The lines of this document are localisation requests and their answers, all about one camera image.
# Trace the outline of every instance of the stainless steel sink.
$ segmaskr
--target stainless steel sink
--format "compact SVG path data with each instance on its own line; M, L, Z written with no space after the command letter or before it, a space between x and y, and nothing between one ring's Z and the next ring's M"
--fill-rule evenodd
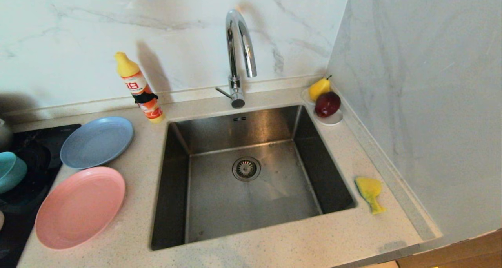
M152 249L353 208L303 106L169 124Z

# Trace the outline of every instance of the sponge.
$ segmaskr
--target sponge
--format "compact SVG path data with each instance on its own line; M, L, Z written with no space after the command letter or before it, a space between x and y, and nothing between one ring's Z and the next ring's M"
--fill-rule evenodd
M387 210L377 202L377 196L382 191L382 184L379 180L375 180L370 177L357 177L355 178L355 184L357 185L362 198L364 198L371 206L371 214L375 215Z

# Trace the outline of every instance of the speckled countertop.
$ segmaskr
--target speckled countertop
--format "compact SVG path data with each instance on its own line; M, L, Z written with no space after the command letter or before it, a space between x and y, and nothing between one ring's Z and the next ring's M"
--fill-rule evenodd
M387 212L371 215L353 180L358 175L382 177L342 121L331 127L316 123L316 127L357 207L155 252L149 248L168 122L303 104L301 91L250 93L246 106L238 111L224 97L163 105L168 119L159 124L150 123L134 108L16 125L15 131L25 131L117 115L129 119L135 129L131 146L106 165L117 169L127 185L124 205L113 222L91 241L63 251L45 248L33 230L18 267L328 268L422 243L385 183L379 200ZM55 186L75 172L63 166Z

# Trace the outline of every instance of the chrome faucet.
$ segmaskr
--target chrome faucet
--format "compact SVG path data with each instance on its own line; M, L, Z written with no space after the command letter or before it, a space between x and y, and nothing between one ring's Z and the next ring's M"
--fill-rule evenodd
M251 37L249 37L246 22L239 11L230 10L226 14L226 44L228 47L228 61L230 62L228 87L230 88L230 94L218 87L216 87L216 89L232 100L233 108L241 108L244 106L244 91L240 86L240 76L237 73L237 64L235 62L235 47L233 41L233 29L235 26L239 32L238 36L242 46L242 54L246 61L247 76L256 77L255 53L253 52L253 44L251 43Z

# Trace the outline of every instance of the sink drain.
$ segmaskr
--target sink drain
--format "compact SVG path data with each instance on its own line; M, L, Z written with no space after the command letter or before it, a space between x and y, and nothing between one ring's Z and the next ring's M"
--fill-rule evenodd
M241 157L232 166L233 175L237 180L249 182L260 174L260 163L253 157Z

